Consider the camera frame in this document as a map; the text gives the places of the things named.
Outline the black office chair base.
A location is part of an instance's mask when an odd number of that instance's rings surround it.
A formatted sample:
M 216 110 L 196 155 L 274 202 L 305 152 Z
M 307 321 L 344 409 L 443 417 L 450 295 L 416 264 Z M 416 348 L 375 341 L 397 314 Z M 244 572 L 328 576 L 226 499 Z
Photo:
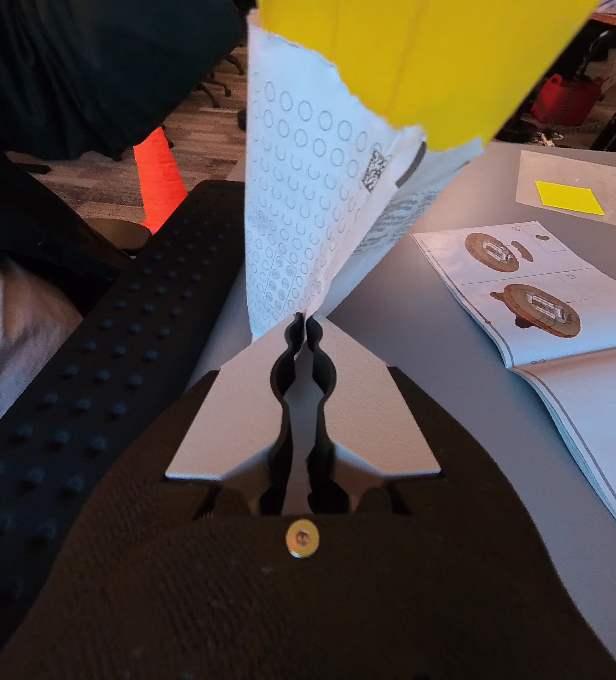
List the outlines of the black office chair base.
M 237 47 L 208 72 L 192 91 L 194 101 L 211 109 L 240 109 L 246 97 L 247 51 Z

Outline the orange plastic object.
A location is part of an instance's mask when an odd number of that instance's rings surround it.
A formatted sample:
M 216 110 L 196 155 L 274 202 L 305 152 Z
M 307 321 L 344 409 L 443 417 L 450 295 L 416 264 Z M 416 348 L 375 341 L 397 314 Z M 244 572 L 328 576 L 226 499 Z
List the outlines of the orange plastic object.
M 145 210 L 141 224 L 154 234 L 185 200 L 187 190 L 160 126 L 133 151 Z

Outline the yellow plastic bin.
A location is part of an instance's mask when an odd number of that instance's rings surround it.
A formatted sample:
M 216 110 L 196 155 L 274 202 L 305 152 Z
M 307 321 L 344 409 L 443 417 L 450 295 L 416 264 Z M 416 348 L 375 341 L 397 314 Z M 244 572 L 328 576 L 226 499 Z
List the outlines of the yellow plastic bin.
M 598 1 L 259 1 L 265 30 L 316 50 L 431 150 L 487 143 Z

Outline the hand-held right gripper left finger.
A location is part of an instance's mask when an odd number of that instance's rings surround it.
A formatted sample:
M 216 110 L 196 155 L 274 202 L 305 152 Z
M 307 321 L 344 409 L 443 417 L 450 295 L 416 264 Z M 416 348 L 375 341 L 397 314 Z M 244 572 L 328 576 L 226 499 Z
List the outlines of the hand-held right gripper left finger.
M 303 334 L 297 313 L 220 368 L 167 477 L 216 483 L 240 492 L 253 511 L 281 513 L 293 456 L 284 397 Z

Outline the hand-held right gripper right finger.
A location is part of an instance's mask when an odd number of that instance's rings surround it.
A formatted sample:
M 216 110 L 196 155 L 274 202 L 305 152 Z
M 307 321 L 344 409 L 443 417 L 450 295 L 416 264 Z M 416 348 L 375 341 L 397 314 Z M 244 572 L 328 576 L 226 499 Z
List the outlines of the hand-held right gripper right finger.
M 311 510 L 346 513 L 368 489 L 439 474 L 388 365 L 322 317 L 307 319 L 306 339 L 323 392 L 307 459 Z

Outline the grey desk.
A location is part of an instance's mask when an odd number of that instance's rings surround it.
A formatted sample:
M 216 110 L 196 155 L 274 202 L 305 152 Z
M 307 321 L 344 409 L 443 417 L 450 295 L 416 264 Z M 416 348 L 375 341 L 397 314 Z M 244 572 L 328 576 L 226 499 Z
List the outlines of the grey desk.
M 264 610 L 215 679 L 616 679 L 616 521 L 548 412 L 406 236 L 329 317 L 407 378 L 442 473 L 394 513 L 315 518 L 321 547 L 253 556 Z

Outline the red bag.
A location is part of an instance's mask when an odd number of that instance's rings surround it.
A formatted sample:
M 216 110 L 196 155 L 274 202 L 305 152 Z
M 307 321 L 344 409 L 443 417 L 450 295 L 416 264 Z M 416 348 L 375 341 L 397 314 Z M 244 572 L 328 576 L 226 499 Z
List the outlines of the red bag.
M 541 123 L 581 125 L 601 96 L 602 79 L 568 80 L 556 73 L 548 78 L 530 111 Z

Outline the person's grey shirt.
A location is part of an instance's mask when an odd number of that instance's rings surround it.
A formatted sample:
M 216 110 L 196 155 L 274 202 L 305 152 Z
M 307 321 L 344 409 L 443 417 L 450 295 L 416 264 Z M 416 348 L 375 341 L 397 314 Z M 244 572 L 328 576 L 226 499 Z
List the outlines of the person's grey shirt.
M 0 259 L 0 418 L 80 322 L 57 288 Z

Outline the white printed paper bag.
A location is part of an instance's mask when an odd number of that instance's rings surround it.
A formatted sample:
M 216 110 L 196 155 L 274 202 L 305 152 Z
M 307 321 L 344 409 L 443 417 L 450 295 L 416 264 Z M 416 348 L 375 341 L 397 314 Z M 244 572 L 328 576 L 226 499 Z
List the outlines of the white printed paper bag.
M 248 17 L 245 268 L 258 338 L 297 312 L 328 315 L 482 153 L 428 150 L 352 95 L 318 52 Z

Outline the instruction booklet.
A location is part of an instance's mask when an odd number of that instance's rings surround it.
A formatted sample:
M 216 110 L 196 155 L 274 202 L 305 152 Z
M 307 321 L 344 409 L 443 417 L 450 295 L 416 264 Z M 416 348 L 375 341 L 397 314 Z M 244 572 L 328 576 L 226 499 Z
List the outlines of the instruction booklet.
M 537 392 L 616 520 L 616 280 L 538 222 L 413 239 L 505 367 Z

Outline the yellow paper note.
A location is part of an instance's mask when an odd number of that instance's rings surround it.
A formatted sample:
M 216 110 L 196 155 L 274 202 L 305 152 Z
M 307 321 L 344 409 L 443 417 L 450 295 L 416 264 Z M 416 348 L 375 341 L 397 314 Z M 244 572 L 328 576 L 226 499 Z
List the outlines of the yellow paper note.
M 604 216 L 605 212 L 592 189 L 560 183 L 535 181 L 543 207 Z

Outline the yellow card in sleeve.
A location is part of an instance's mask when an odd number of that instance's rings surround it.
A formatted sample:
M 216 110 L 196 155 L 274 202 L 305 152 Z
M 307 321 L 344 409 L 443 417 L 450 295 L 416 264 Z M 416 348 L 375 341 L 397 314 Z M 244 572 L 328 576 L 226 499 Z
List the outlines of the yellow card in sleeve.
M 535 181 L 590 188 L 605 215 L 596 216 L 543 207 Z M 616 166 L 523 150 L 520 156 L 515 199 L 524 205 L 616 226 Z

